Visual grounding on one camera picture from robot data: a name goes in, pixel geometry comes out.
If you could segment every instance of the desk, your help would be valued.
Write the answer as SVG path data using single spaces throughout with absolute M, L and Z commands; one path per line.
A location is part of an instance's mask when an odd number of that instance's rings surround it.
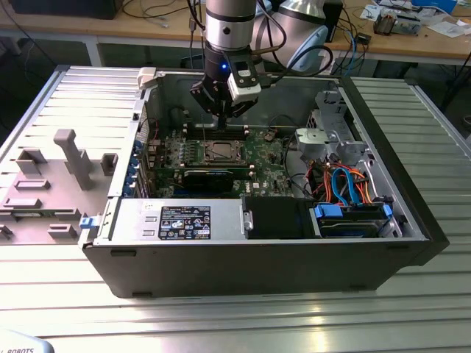
M 145 4 L 165 4 L 166 0 L 146 0 Z M 445 65 L 462 65 L 471 50 L 471 37 L 460 36 L 448 38 L 429 28 L 422 28 L 417 37 L 406 35 L 381 36 L 374 35 L 373 22 L 361 20 L 359 7 L 368 4 L 368 0 L 346 0 L 350 19 L 363 33 L 372 36 L 369 50 L 365 58 L 373 60 L 391 60 L 412 63 L 433 63 Z M 173 5 L 164 7 L 170 11 L 184 7 L 185 0 L 176 0 Z M 141 18 L 132 18 L 120 11 L 112 21 L 94 18 L 58 17 L 47 15 L 17 15 L 10 5 L 7 9 L 14 19 L 37 39 L 70 40 L 83 42 L 87 46 L 91 64 L 103 66 L 99 50 L 100 43 L 132 44 L 142 46 L 173 46 L 189 47 L 188 19 L 189 11 L 182 10 L 168 17 L 169 28 L 162 28 Z M 139 1 L 134 1 L 127 8 L 128 12 L 141 14 Z M 471 10 L 457 7 L 458 15 L 471 15 Z M 0 36 L 24 36 L 15 24 L 0 11 Z M 195 35 L 195 42 L 200 36 Z M 337 31 L 332 43 L 328 46 L 336 57 L 343 56 L 349 43 L 341 31 Z
M 350 20 L 359 32 L 371 35 L 366 59 L 400 61 L 408 63 L 429 63 L 443 65 L 463 65 L 471 51 L 471 36 L 461 35 L 449 38 L 435 31 L 423 27 L 419 35 L 376 35 L 373 31 L 373 21 L 360 19 L 359 16 L 369 0 L 346 0 L 347 12 Z M 471 9 L 457 6 L 453 12 L 455 17 L 470 16 Z M 343 57 L 349 48 L 344 33 L 337 30 L 332 43 L 327 44 L 334 53 L 334 57 Z

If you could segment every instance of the blue clip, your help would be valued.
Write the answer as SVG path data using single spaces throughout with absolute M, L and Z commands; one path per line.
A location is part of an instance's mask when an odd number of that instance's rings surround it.
M 97 228 L 100 225 L 100 217 L 83 217 L 80 219 L 79 227 L 80 229 L 91 229 Z
M 132 165 L 127 166 L 127 174 L 128 175 L 134 175 L 136 173 L 135 168 Z
M 342 218 L 344 214 L 337 204 L 318 204 L 314 209 L 316 218 Z
M 130 158 L 130 165 L 132 165 L 133 167 L 137 167 L 139 165 L 139 161 L 136 157 L 131 157 Z
M 387 218 L 392 217 L 392 210 L 391 210 L 391 208 L 388 204 L 383 205 L 383 211 L 384 211 L 384 214 L 386 215 Z

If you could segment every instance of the electronic equipment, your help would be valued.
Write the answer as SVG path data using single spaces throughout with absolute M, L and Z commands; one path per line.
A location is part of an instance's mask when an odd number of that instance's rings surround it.
M 441 179 L 421 177 L 442 160 L 410 163 L 445 149 L 465 164 L 471 153 L 451 130 L 436 146 L 411 139 L 410 114 L 438 118 L 426 103 L 410 111 L 418 93 L 406 83 L 285 77 L 221 131 L 188 92 L 202 76 L 56 70 L 3 152 L 17 158 L 0 162 L 11 171 L 0 243 L 78 238 L 126 298 L 374 290 L 447 246 L 435 217 L 462 211 L 437 199 Z M 378 106 L 374 90 L 391 103 Z M 404 118 L 391 124 L 391 110 Z
M 396 14 L 396 21 L 392 27 L 392 33 L 399 35 L 418 35 L 422 24 L 420 20 L 409 13 Z
M 60 15 L 113 20 L 123 0 L 10 0 L 16 13 Z
M 350 79 L 286 77 L 221 131 L 186 91 L 202 73 L 141 74 L 106 206 L 79 221 L 115 295 L 371 290 L 446 247 Z
M 325 14 L 325 23 L 324 25 L 328 29 L 326 42 L 332 42 L 333 36 L 336 33 L 337 23 L 339 22 L 341 9 L 343 8 L 344 3 L 342 0 L 325 0 L 324 3 L 324 14 Z
M 378 18 L 373 24 L 373 30 L 377 35 L 390 35 L 397 20 L 397 14 L 388 9 L 381 9 Z

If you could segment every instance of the power supply label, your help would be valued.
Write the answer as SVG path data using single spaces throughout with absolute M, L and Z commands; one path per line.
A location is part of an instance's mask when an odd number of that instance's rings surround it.
M 160 214 L 161 240 L 211 239 L 209 206 L 165 206 Z

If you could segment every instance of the metal slotted surface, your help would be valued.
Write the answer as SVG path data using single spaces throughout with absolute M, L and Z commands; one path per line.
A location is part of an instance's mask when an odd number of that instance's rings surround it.
M 407 102 L 420 102 L 405 84 L 395 84 L 399 86 L 394 88 L 395 93 L 402 92 L 398 96 L 407 96 Z M 379 91 L 364 88 L 374 95 Z M 377 98 L 377 102 L 394 101 L 388 94 Z M 408 121 L 406 112 L 397 115 Z M 389 121 L 388 115 L 382 117 Z M 387 124 L 388 137 L 402 139 L 393 142 L 394 146 L 408 144 L 421 150 L 424 143 L 413 143 L 408 135 L 423 139 L 437 136 L 437 140 L 447 142 L 448 134 L 433 117 L 415 119 L 426 119 L 428 124 L 412 124 L 410 129 L 400 123 Z M 400 154 L 403 161 L 408 160 L 406 168 L 414 180 L 424 180 L 424 188 L 429 179 L 459 179 L 450 174 L 451 169 L 469 175 L 469 161 L 464 154 L 446 154 L 446 158 L 437 153 L 422 155 L 425 157 L 417 159 L 408 152 Z M 449 167 L 437 170 L 437 160 Z M 454 190 L 423 193 L 431 207 L 437 207 L 434 212 L 440 214 L 440 224 L 451 245 L 426 266 L 402 270 L 375 292 L 120 299 L 110 292 L 77 246 L 2 246 L 0 322 L 10 329 L 45 337 L 56 352 L 68 353 L 139 349 L 218 353 L 469 352 L 469 198 Z
M 91 160 L 116 153 L 127 135 L 140 91 L 139 70 L 72 66 L 54 73 L 56 80 L 0 163 L 0 196 L 19 172 L 15 163 L 25 148 L 39 148 L 47 160 L 63 159 L 53 137 L 58 129 L 74 129 L 75 143 Z

